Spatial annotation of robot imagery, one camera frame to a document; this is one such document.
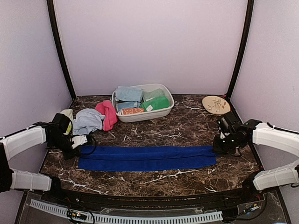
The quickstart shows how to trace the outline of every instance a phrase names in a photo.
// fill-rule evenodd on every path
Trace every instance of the green cloth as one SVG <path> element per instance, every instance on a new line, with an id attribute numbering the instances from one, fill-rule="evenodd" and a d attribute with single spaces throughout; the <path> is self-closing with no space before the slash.
<path id="1" fill-rule="evenodd" d="M 164 109 L 167 107 L 170 107 L 170 103 L 167 97 L 157 97 L 152 100 L 144 102 L 140 106 L 140 108 L 144 109 L 144 112 Z"/>
<path id="2" fill-rule="evenodd" d="M 162 89 L 156 89 L 151 92 L 143 91 L 143 101 L 149 101 L 151 99 L 157 98 L 157 97 L 163 97 L 165 96 L 165 93 Z"/>

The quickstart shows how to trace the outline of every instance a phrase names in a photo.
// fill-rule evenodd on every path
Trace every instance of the gray cloth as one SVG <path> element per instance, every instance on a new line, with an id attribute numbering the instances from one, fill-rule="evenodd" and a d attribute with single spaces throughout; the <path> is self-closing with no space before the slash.
<path id="1" fill-rule="evenodd" d="M 138 101 L 142 100 L 143 91 L 135 87 L 122 87 L 119 86 L 115 91 L 116 101 Z"/>
<path id="2" fill-rule="evenodd" d="M 102 115 L 95 109 L 83 109 L 76 115 L 73 122 L 73 134 L 89 134 L 97 129 L 103 128 L 102 121 L 105 115 Z"/>

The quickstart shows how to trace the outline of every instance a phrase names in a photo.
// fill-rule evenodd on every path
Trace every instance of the white wall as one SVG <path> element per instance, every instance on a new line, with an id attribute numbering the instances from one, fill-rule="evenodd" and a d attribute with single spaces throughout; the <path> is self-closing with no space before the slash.
<path id="1" fill-rule="evenodd" d="M 246 0 L 55 0 L 77 95 L 162 83 L 174 94 L 225 94 Z"/>
<path id="2" fill-rule="evenodd" d="M 0 136 L 37 121 L 51 121 L 71 97 L 53 40 L 46 0 L 0 1 Z M 15 169 L 38 172 L 45 145 L 10 161 Z M 0 193 L 0 220 L 13 224 L 22 192 Z"/>
<path id="3" fill-rule="evenodd" d="M 248 43 L 232 102 L 246 121 L 260 119 L 299 131 L 299 2 L 255 1 Z M 266 169 L 297 158 L 258 147 Z M 299 223 L 299 190 L 281 188 L 292 223 Z"/>

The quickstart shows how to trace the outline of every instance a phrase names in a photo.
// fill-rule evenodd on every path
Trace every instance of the lavender backdrop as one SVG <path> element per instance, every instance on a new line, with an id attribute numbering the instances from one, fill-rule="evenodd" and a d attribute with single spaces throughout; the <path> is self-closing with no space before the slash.
<path id="1" fill-rule="evenodd" d="M 174 94 L 224 94 L 246 0 L 55 0 L 78 95 L 162 83 Z"/>

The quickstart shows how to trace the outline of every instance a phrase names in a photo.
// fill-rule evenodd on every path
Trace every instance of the orange cloth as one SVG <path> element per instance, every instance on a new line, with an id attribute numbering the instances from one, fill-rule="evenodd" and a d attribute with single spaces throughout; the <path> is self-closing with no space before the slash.
<path id="1" fill-rule="evenodd" d="M 130 108 L 130 109 L 127 108 L 127 109 L 121 110 L 122 115 L 142 113 L 142 112 L 144 112 L 144 109 L 142 109 L 142 108 Z"/>

